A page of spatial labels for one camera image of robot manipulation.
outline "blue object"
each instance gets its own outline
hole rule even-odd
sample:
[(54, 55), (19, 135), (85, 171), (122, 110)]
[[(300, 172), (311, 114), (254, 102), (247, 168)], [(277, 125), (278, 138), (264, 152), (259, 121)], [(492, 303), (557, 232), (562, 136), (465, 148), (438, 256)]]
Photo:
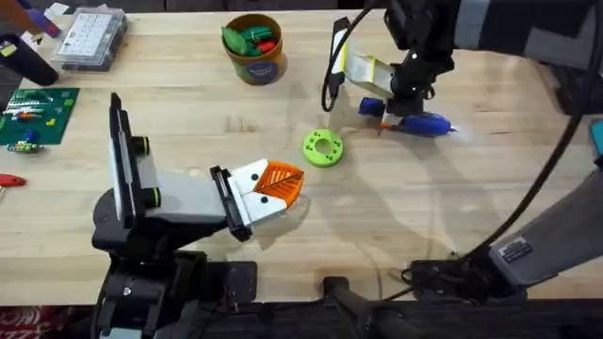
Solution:
[(23, 135), (23, 140), (28, 143), (36, 144), (36, 143), (38, 143), (39, 136), (40, 136), (40, 133), (38, 133), (38, 131), (28, 129), (28, 130), (25, 130), (25, 134)]
[(428, 137), (444, 136), (452, 129), (448, 119), (435, 113), (408, 116), (402, 120), (400, 127), (407, 132)]
[(591, 123), (591, 137), (596, 148), (596, 155), (603, 155), (603, 121)]
[(46, 34), (53, 38), (57, 38), (60, 35), (60, 29), (48, 18), (46, 18), (43, 12), (33, 8), (33, 6), (31, 6), (28, 0), (17, 0), (17, 2), (19, 3), (19, 5), (21, 5), (23, 9), (25, 9), (27, 14), (29, 14), (31, 20), (34, 23), (38, 24), (38, 26)]
[[(358, 107), (358, 113), (380, 117), (385, 113), (385, 103), (376, 98), (363, 98)], [(448, 134), (452, 130), (452, 125), (448, 119), (439, 114), (423, 113), (404, 117), (397, 128), (421, 136), (438, 137)]]
[(34, 23), (38, 24), (38, 26), (49, 36), (53, 38), (58, 38), (60, 35), (60, 28), (58, 28), (50, 19), (46, 18), (46, 15), (37, 9), (27, 9), (27, 13), (31, 20)]
[(358, 107), (358, 113), (360, 115), (380, 117), (385, 113), (385, 103), (383, 100), (376, 98), (363, 98)]

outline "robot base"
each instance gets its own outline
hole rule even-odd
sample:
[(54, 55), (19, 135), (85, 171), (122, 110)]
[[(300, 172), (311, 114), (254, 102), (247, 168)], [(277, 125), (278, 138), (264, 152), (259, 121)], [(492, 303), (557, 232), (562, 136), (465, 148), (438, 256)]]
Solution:
[[(443, 271), (425, 284), (436, 271)], [(493, 303), (527, 298), (525, 288), (507, 282), (489, 259), (458, 266), (454, 260), (415, 260), (402, 272), (402, 279), (419, 286), (417, 300)]]

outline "wooden table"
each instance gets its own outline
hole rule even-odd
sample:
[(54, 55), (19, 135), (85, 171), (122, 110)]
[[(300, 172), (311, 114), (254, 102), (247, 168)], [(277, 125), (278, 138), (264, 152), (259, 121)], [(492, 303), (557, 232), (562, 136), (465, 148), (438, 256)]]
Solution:
[[(455, 52), (427, 108), (458, 133), (436, 139), (384, 132), (357, 115), (367, 95), (352, 84), (331, 114), (319, 90), (332, 23), (356, 11), (271, 12), (288, 59), (275, 84), (250, 87), (235, 75), (220, 27), (238, 13), (136, 14), (108, 73), (64, 73), (58, 87), (81, 88), (63, 143), (38, 156), (0, 152), (0, 172), (28, 180), (0, 203), (0, 304), (93, 303), (108, 258), (90, 244), (91, 212), (109, 188), (109, 93), (117, 91), (137, 134), (151, 138), (165, 170), (208, 176), (266, 157), (305, 170), (289, 213), (241, 244), (227, 232), (189, 246), (214, 260), (254, 260), (258, 300), (310, 300), (323, 276), (345, 275), (354, 291), (379, 298), (403, 287), (390, 267), (467, 251), (515, 208), (567, 121), (533, 62)], [(354, 37), (359, 51), (400, 61), (376, 11)], [(69, 17), (60, 22), (65, 25)], [(45, 41), (49, 57), (55, 44)], [(24, 81), (24, 88), (35, 87)], [(593, 169), (586, 122), (521, 225)], [(304, 160), (303, 138), (328, 126), (345, 140), (329, 169)], [(603, 297), (603, 262), (572, 269), (530, 290), (534, 298)]]

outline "circuit board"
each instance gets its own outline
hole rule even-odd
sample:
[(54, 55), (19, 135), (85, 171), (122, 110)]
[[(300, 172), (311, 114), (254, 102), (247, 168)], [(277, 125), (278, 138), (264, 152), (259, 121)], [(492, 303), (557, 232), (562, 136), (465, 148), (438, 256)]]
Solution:
[[(17, 89), (12, 92), (5, 113), (0, 116), (0, 145), (23, 140), (26, 130), (39, 134), (37, 143), (58, 145), (63, 139), (79, 89)], [(30, 111), (37, 117), (14, 121), (16, 111)]]

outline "green ring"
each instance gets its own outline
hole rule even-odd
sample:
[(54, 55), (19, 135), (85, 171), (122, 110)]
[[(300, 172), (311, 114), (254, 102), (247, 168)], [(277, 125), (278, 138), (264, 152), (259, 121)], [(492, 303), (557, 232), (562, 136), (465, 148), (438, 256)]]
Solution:
[[(316, 149), (319, 140), (327, 140), (331, 150), (324, 154)], [(317, 167), (330, 167), (336, 164), (343, 155), (343, 140), (335, 132), (329, 129), (317, 129), (303, 140), (303, 155), (310, 164)]]

